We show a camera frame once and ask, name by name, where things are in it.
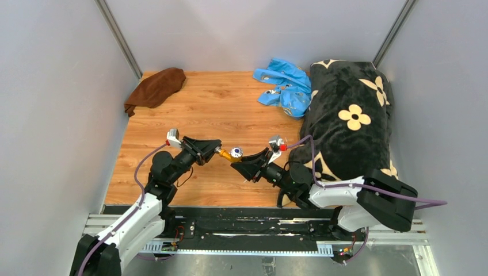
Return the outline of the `yellow brass water faucet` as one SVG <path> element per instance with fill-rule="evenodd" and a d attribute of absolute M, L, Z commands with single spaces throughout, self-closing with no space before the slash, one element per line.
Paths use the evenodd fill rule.
<path fill-rule="evenodd" d="M 215 152 L 220 156 L 225 158 L 231 163 L 236 163 L 240 162 L 242 157 L 243 157 L 243 151 L 239 147 L 234 147 L 230 149 L 229 151 L 226 151 L 225 149 L 218 147 L 215 149 Z"/>

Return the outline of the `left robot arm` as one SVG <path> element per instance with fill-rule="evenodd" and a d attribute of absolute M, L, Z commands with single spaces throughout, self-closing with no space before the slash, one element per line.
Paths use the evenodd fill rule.
<path fill-rule="evenodd" d="M 140 250 L 158 235 L 176 231 L 175 212 L 169 207 L 175 183 L 194 164 L 203 166 L 221 147 L 221 140 L 168 136 L 164 144 L 144 157 L 152 158 L 146 185 L 137 181 L 141 194 L 114 223 L 98 234 L 79 240 L 70 275 L 122 275 Z"/>

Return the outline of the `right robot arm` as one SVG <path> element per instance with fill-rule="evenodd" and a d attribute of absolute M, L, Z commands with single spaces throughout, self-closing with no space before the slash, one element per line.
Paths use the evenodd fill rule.
<path fill-rule="evenodd" d="M 254 155 L 244 156 L 231 167 L 247 181 L 264 178 L 280 189 L 277 206 L 285 198 L 304 210 L 334 208 L 329 232 L 342 240 L 360 228 L 384 225 L 408 232 L 413 223 L 418 193 L 413 187 L 372 170 L 364 176 L 346 181 L 320 182 L 303 164 L 291 162 L 283 168 L 271 161 L 272 152 L 266 148 Z"/>

